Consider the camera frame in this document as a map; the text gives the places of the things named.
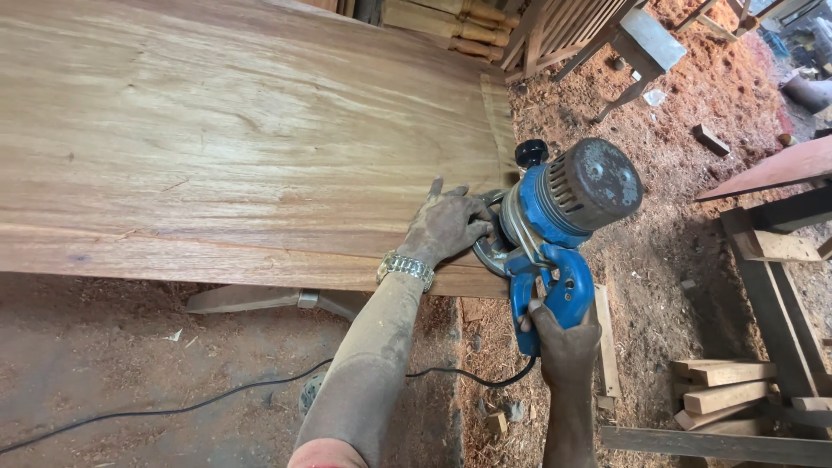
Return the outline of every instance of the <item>forearm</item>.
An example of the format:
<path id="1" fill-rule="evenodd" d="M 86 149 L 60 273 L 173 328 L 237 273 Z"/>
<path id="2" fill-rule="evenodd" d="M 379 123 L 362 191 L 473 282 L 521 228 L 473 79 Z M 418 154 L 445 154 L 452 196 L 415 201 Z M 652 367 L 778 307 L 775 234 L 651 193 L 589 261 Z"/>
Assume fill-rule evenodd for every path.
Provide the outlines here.
<path id="1" fill-rule="evenodd" d="M 300 428 L 295 449 L 322 438 L 349 443 L 375 468 L 404 382 L 423 283 L 389 273 L 355 318 Z"/>
<path id="2" fill-rule="evenodd" d="M 543 468 L 594 468 L 592 383 L 552 390 Z"/>

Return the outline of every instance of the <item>black knob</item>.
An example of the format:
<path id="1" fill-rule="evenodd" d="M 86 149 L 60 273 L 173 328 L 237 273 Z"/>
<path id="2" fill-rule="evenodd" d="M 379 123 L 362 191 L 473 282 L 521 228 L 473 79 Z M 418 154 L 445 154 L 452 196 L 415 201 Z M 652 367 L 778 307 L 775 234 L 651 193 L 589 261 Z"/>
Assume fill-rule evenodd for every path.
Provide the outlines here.
<path id="1" fill-rule="evenodd" d="M 526 140 L 514 149 L 514 161 L 525 169 L 537 166 L 548 158 L 549 148 L 543 140 Z"/>

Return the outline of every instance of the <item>finger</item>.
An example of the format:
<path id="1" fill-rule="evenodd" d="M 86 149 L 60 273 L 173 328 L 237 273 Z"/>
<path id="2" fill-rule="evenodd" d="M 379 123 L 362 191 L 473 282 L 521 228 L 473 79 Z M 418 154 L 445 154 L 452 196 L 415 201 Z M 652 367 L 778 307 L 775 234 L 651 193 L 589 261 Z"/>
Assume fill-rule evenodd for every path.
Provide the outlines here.
<path id="1" fill-rule="evenodd" d="M 518 323 L 520 324 L 520 331 L 523 333 L 528 333 L 532 330 L 532 318 L 528 314 L 519 316 Z"/>
<path id="2" fill-rule="evenodd" d="M 463 184 L 457 188 L 454 188 L 453 190 L 448 190 L 448 192 L 445 193 L 445 195 L 450 195 L 451 197 L 460 197 L 462 195 L 465 195 L 466 193 L 468 193 L 468 184 Z"/>
<path id="3" fill-rule="evenodd" d="M 442 184 L 445 183 L 445 179 L 442 176 L 436 176 L 433 179 L 433 183 L 430 185 L 430 190 L 428 191 L 428 198 L 438 197 L 440 193 L 442 193 Z"/>
<path id="4" fill-rule="evenodd" d="M 472 246 L 482 236 L 487 236 L 494 227 L 487 221 L 475 221 L 465 227 L 465 246 Z"/>
<path id="5" fill-rule="evenodd" d="M 476 217 L 484 221 L 491 221 L 491 214 L 488 213 L 488 207 L 479 198 L 471 199 L 471 204 L 468 205 L 468 216 Z"/>
<path id="6" fill-rule="evenodd" d="M 532 299 L 528 303 L 528 312 L 540 336 L 557 336 L 563 333 L 563 328 L 557 323 L 555 315 L 539 299 Z"/>

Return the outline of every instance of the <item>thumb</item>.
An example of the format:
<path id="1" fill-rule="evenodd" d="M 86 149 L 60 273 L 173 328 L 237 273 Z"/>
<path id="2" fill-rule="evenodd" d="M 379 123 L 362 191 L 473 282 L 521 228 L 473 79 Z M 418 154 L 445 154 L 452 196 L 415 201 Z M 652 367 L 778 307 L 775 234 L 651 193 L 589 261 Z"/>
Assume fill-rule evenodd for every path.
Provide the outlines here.
<path id="1" fill-rule="evenodd" d="M 475 221 L 465 228 L 465 245 L 472 246 L 482 236 L 493 231 L 494 227 L 487 221 Z"/>
<path id="2" fill-rule="evenodd" d="M 563 327 L 557 323 L 555 314 L 540 299 L 532 299 L 528 303 L 528 313 L 532 316 L 534 326 L 541 337 L 557 336 L 563 333 Z"/>

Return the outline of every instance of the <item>sawdust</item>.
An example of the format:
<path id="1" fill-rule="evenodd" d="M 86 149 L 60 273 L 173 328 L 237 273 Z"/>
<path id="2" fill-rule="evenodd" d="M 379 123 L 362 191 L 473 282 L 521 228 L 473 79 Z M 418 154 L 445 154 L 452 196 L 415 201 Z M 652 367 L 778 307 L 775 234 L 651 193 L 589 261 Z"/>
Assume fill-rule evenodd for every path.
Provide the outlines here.
<path id="1" fill-rule="evenodd" d="M 652 1 L 647 11 L 670 30 L 698 4 Z M 728 28 L 736 24 L 724 2 L 710 16 Z M 611 112 L 603 123 L 591 123 L 607 102 L 633 83 L 629 67 L 621 72 L 611 67 L 617 55 L 609 46 L 560 83 L 552 80 L 559 69 L 555 66 L 510 91 L 518 141 L 541 138 L 554 152 L 563 152 L 581 138 L 605 138 L 633 160 L 645 185 L 636 215 L 602 228 L 581 247 L 595 282 L 608 287 L 622 388 L 614 411 L 595 410 L 596 427 L 679 429 L 672 419 L 677 403 L 666 367 L 670 360 L 767 358 L 718 217 L 735 206 L 750 207 L 805 189 L 787 187 L 694 202 L 696 194 L 778 152 L 779 133 L 808 130 L 795 129 L 790 117 L 796 111 L 776 90 L 780 69 L 757 34 L 728 43 L 698 23 L 682 34 L 671 34 L 688 53 L 648 86 L 647 91 L 667 93 L 659 107 L 639 98 Z M 718 157 L 696 142 L 691 128 L 699 123 L 730 146 L 729 156 Z M 821 225 L 798 234 L 819 245 L 832 229 Z M 830 266 L 787 267 L 819 334 L 828 335 Z M 683 290 L 680 283 L 685 279 L 697 286 Z M 508 302 L 483 300 L 481 310 L 483 319 L 463 328 L 464 368 L 501 380 L 522 369 L 525 357 L 513 348 Z M 472 351 L 475 333 L 482 338 L 479 353 Z M 549 395 L 536 367 L 505 390 L 489 391 L 470 382 L 462 386 L 458 400 L 465 421 L 466 466 L 535 467 L 540 462 Z M 523 401 L 526 415 L 519 423 L 509 423 L 507 434 L 494 440 L 477 410 L 480 397 L 489 411 L 504 401 Z M 530 406 L 535 408 L 534 420 Z M 599 450 L 598 455 L 599 466 L 613 468 L 677 464 L 675 457 L 635 452 Z"/>

